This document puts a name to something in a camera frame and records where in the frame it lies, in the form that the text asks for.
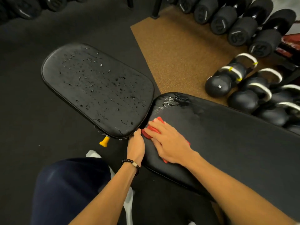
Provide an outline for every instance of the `knee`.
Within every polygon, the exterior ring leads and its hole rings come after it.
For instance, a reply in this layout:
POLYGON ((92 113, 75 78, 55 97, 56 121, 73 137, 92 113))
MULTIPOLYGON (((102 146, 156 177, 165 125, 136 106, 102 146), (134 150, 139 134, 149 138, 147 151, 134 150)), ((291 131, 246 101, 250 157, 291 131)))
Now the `knee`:
POLYGON ((50 184, 63 180, 67 173, 72 169, 72 164, 67 160, 55 162, 44 167, 37 177, 37 184, 50 184))

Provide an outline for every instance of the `kettlebell handle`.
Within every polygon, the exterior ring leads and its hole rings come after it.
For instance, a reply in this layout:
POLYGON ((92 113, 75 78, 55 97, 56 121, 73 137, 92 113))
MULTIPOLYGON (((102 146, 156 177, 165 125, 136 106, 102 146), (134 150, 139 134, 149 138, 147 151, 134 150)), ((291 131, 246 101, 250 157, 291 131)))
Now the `kettlebell handle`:
POLYGON ((281 89, 295 89, 300 91, 300 86, 298 85, 283 85, 280 87, 281 89))
POLYGON ((271 69, 271 68, 265 68, 265 69, 261 69, 261 70, 257 71, 257 73, 261 73, 261 72, 270 72, 270 73, 274 74, 275 76, 277 76, 278 77, 277 83, 280 83, 283 79, 282 75, 279 72, 277 72, 276 70, 271 69))
POLYGON ((294 104, 293 102, 279 102, 276 104, 276 106, 287 106, 289 108, 293 108, 294 110, 300 112, 300 106, 294 104))
POLYGON ((228 66, 228 65, 223 66, 218 71, 221 72, 222 70, 228 70, 228 71, 232 71, 233 73, 235 73, 237 75, 236 81, 241 81, 243 79, 243 75, 241 74, 241 72, 236 70, 232 66, 228 66))
POLYGON ((251 61, 253 61, 253 69, 257 67, 257 64, 258 64, 258 61, 255 57, 253 57, 251 54, 248 54, 248 53, 241 53, 241 54, 238 54, 237 56, 235 56, 235 58, 237 57, 240 57, 240 56, 244 56, 244 57, 247 57, 249 58, 251 61))
POLYGON ((263 98, 263 100, 265 102, 268 102, 272 98, 272 92, 266 86, 264 86, 260 83, 251 83, 251 84, 248 85, 248 87, 249 86, 259 87, 261 90, 263 90, 264 93, 265 93, 265 97, 263 98))

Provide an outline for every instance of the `leg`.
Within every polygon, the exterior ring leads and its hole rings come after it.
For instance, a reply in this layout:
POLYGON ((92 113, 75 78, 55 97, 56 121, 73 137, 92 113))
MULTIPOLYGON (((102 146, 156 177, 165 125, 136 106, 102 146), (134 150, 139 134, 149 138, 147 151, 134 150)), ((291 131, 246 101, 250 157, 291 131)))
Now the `leg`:
POLYGON ((155 4, 154 4, 153 11, 152 11, 152 16, 151 16, 153 19, 159 18, 158 12, 159 12, 162 1, 163 0, 155 0, 155 4))
POLYGON ((100 158, 77 158, 45 167, 37 177, 31 225, 68 225, 110 181, 100 158))
POLYGON ((129 8, 133 8, 133 0, 127 0, 127 5, 129 8))

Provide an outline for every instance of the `cork floor mat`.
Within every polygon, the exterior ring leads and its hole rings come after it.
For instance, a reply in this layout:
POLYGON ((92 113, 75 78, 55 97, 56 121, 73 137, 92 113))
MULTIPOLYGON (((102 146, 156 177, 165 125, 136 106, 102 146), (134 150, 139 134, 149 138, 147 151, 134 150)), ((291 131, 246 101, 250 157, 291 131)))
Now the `cork floor mat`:
MULTIPOLYGON (((247 47, 233 47, 227 35, 214 35, 209 24, 195 22, 170 6, 156 20, 148 17, 131 26, 161 93, 181 92, 226 105, 226 98, 211 98, 204 85, 208 77, 247 47)), ((257 69, 265 68, 261 62, 257 69)))

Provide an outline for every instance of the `yellow adjustment knob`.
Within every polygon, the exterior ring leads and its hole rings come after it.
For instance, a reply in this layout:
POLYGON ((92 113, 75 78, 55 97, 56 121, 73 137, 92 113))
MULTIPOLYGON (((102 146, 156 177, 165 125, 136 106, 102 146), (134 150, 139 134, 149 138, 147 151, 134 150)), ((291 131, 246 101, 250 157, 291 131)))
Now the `yellow adjustment knob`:
POLYGON ((103 147, 107 147, 107 144, 108 144, 109 140, 110 140, 110 137, 109 137, 109 136, 106 136, 106 137, 103 139, 103 141, 101 141, 99 144, 100 144, 101 146, 103 146, 103 147))

